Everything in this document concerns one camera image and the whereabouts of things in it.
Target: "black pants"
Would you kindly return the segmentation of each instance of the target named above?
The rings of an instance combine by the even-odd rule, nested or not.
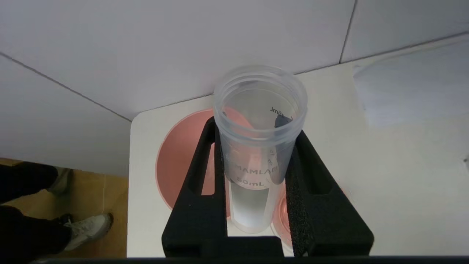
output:
[[[57,170],[48,165],[26,162],[12,167],[0,165],[0,204],[48,188],[57,176]],[[0,205],[0,259],[29,261],[59,253],[70,237],[68,227],[27,217],[14,207]]]

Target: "white surface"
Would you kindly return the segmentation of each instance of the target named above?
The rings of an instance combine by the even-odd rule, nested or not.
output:
[[[353,68],[454,43],[455,38],[299,75],[308,92],[304,131],[375,235],[372,255],[466,254],[469,250],[469,115],[371,128]],[[130,136],[127,256],[164,256],[170,210],[155,180],[158,149],[171,127],[212,97],[139,114]],[[232,225],[230,235],[242,235]]]
[[[374,126],[469,113],[469,41],[358,68],[354,83]]]
[[[342,62],[469,31],[467,0],[358,0]]]
[[[299,72],[338,63],[353,4],[7,0],[0,51],[132,119],[211,94],[237,66]]]
[[[127,176],[130,122],[0,56],[0,157]]]

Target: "white wall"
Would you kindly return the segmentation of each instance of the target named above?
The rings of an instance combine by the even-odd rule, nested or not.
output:
[[[253,63],[337,64],[352,0],[12,0],[0,51],[132,119]]]
[[[341,62],[464,31],[467,0],[358,0]]]
[[[127,176],[130,122],[0,56],[0,157]]]

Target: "grey sneaker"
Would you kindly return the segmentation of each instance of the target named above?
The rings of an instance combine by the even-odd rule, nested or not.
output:
[[[113,216],[110,213],[87,218],[75,223],[66,223],[64,226],[72,229],[72,238],[64,251],[70,251],[86,242],[97,240],[107,234],[113,225]]]
[[[55,168],[59,175],[57,176],[57,179],[55,179],[55,182],[46,190],[55,195],[60,195],[67,190],[68,180],[72,176],[73,170],[60,167]]]

